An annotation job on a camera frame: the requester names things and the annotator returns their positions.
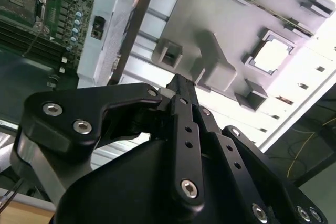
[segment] silver screw head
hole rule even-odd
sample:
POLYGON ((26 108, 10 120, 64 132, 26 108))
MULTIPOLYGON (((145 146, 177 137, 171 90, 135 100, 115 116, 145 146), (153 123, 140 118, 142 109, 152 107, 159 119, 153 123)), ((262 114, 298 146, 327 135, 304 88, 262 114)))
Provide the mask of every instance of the silver screw head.
POLYGON ((208 109, 206 109, 206 108, 202 108, 202 111, 206 115, 211 115, 211 112, 208 109))
POLYGON ((153 90, 148 90, 148 94, 150 94, 151 96, 155 97, 156 96, 156 92, 153 90))
POLYGON ((181 187, 188 198, 194 199, 197 197, 197 187, 190 180, 183 180, 181 182, 181 187))
POLYGON ((266 224, 268 222, 267 215, 264 212, 264 210, 259 207, 257 204, 252 204, 252 212, 254 216, 263 224, 266 224))
POLYGON ((240 135, 239 131, 237 131, 236 129, 232 129, 232 131, 233 131, 233 133, 235 133, 236 136, 240 135))
POLYGON ((43 112, 47 115, 58 116, 63 113, 63 109, 56 103, 47 103, 43 105, 43 112))
POLYGON ((79 134, 87 135, 92 131, 92 125, 87 121, 77 120, 73 124, 73 129, 79 134))
POLYGON ((302 219, 304 219, 306 222, 310 222, 310 217, 307 214, 306 211, 304 211, 304 209, 300 206, 298 206, 298 213, 299 215, 302 217, 302 219))
POLYGON ((314 216, 314 218, 317 219, 318 222, 321 222, 321 223, 322 223, 322 218, 321 218, 321 216, 315 211, 315 209, 310 208, 309 210, 310 210, 311 214, 314 216))

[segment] motherboard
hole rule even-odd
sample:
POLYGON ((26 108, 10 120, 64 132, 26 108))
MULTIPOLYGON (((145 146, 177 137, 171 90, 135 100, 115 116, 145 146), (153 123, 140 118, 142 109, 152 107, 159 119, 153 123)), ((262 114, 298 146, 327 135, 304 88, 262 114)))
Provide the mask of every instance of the motherboard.
POLYGON ((60 72, 76 70, 93 1, 0 0, 0 49, 60 72))

